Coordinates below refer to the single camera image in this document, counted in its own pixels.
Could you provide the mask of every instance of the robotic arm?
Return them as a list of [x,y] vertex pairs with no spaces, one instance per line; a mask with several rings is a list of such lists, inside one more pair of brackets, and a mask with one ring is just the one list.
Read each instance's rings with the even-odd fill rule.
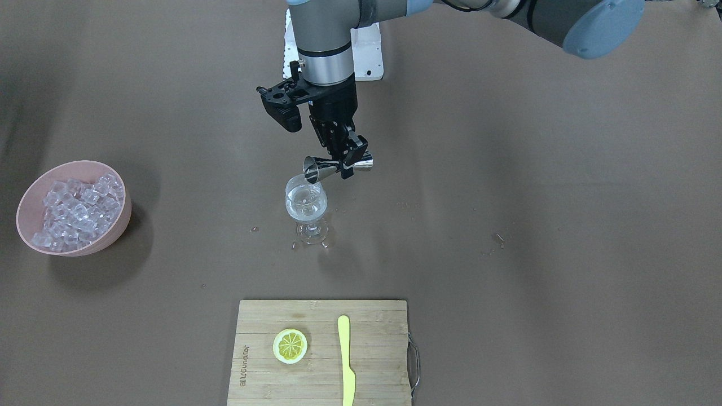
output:
[[[632,33],[645,0],[435,0],[464,12],[488,10],[584,59],[606,55]],[[368,142],[356,133],[358,107],[351,29],[428,9],[433,0],[287,0],[299,61],[291,77],[258,87],[266,112],[287,131],[301,130],[298,105],[308,103],[310,122],[331,159],[306,157],[310,183],[334,173],[343,179],[368,170]]]

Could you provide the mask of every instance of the light blue cap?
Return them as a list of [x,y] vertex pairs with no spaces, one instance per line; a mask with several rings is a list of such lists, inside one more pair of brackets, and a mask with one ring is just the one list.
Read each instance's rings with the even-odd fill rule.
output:
[[607,55],[632,35],[645,0],[603,0],[584,14],[564,38],[567,53],[584,59]]
[[406,16],[425,11],[434,0],[406,0]]

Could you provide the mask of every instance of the bowl rim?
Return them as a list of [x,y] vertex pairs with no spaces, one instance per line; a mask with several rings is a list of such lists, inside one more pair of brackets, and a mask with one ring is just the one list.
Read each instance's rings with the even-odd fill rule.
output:
[[[30,184],[30,186],[27,187],[27,189],[25,189],[25,193],[22,194],[22,198],[20,199],[20,203],[18,203],[18,205],[17,205],[17,210],[15,211],[15,228],[17,229],[17,233],[20,235],[20,238],[21,238],[22,241],[25,243],[25,245],[27,245],[27,246],[29,246],[30,248],[36,250],[37,252],[40,252],[40,253],[42,253],[42,254],[48,254],[48,255],[67,256],[67,255],[70,254],[70,253],[77,253],[77,252],[80,252],[80,251],[87,250],[89,247],[93,246],[95,243],[97,243],[98,241],[100,241],[100,240],[103,238],[103,236],[100,236],[97,240],[93,241],[92,243],[90,243],[90,244],[88,244],[88,245],[86,245],[86,246],[84,246],[84,247],[82,247],[82,248],[74,249],[74,250],[72,250],[72,251],[52,252],[52,251],[46,251],[46,250],[44,250],[44,249],[41,249],[40,247],[34,246],[31,242],[29,242],[27,239],[25,239],[25,236],[24,236],[24,235],[22,234],[22,232],[20,231],[20,207],[22,207],[22,204],[25,203],[25,198],[27,197],[27,193],[35,186],[35,184],[36,184],[37,182],[40,181],[40,179],[42,179],[42,178],[44,178],[45,176],[47,176],[50,172],[53,172],[54,170],[59,169],[59,168],[62,168],[62,167],[64,167],[64,166],[73,165],[73,164],[77,164],[77,163],[97,163],[98,165],[104,166],[104,167],[106,167],[107,169],[111,170],[111,171],[113,172],[113,174],[116,176],[116,178],[118,178],[118,181],[120,181],[121,186],[123,187],[123,191],[125,192],[125,194],[126,194],[126,195],[128,194],[128,191],[126,190],[126,183],[123,181],[123,178],[121,177],[121,174],[118,173],[118,171],[116,171],[115,169],[113,169],[113,168],[112,168],[110,165],[108,165],[107,163],[102,163],[102,162],[99,162],[99,161],[96,161],[96,160],[74,160],[74,161],[71,161],[71,162],[66,162],[66,163],[64,163],[64,164],[60,164],[60,165],[58,165],[58,166],[56,166],[56,167],[54,167],[54,168],[48,169],[45,173],[43,173],[42,175],[38,176],[38,178],[35,179],[35,181],[34,181],[32,184]],[[128,202],[128,199],[123,198],[123,204],[121,205],[121,213],[123,212],[123,210],[125,210],[125,208],[126,208],[126,203],[127,203],[127,202]],[[108,228],[108,231],[110,231],[113,227],[116,226],[116,224],[118,223],[118,220],[120,220],[120,218],[121,218],[120,215],[116,217],[116,219],[113,221],[113,224],[111,224],[110,227]]]

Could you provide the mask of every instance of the glass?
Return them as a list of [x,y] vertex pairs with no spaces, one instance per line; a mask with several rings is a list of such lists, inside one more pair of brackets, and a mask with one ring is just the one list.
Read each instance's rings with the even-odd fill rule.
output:
[[286,184],[286,210],[296,220],[296,233],[307,244],[318,244],[329,235],[329,224],[323,214],[329,201],[321,182],[313,185],[303,174],[294,176]]

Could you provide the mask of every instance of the cutting board handle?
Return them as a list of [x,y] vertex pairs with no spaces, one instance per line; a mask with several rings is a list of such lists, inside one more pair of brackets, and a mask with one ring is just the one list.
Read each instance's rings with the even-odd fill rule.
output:
[[[411,371],[409,371],[409,385],[411,386],[411,401],[414,402],[414,395],[416,392],[416,389],[419,387],[419,384],[421,383],[421,358],[419,358],[419,348],[416,346],[416,343],[414,342],[414,338],[411,336],[411,332],[409,332],[409,349],[413,351],[414,353],[414,364],[416,366],[416,373],[412,374]],[[412,384],[411,383],[411,377],[416,376],[416,381]]]

